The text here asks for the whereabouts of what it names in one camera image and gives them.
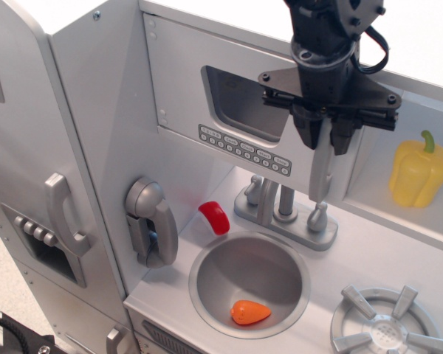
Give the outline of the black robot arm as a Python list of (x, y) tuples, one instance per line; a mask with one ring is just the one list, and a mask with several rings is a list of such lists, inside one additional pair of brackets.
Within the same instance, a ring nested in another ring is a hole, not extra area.
[(344, 155), (363, 126), (392, 131), (401, 98), (371, 76), (388, 63), (388, 43), (372, 26), (383, 1), (287, 1), (296, 67), (264, 72), (264, 104), (289, 110), (308, 148), (316, 149), (325, 119), (330, 144)]

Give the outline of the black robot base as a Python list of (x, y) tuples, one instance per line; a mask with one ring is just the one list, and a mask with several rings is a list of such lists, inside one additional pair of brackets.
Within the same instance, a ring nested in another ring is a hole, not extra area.
[(0, 311), (0, 353), (65, 353), (54, 336), (41, 336)]

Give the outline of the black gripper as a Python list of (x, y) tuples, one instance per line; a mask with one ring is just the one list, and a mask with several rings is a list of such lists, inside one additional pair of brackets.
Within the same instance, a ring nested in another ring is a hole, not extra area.
[(348, 152), (363, 125), (393, 131), (402, 99), (347, 64), (344, 69), (313, 72), (300, 67), (262, 72), (264, 104), (290, 110), (302, 142), (317, 148), (326, 112), (351, 114), (332, 120), (331, 144), (336, 156)]

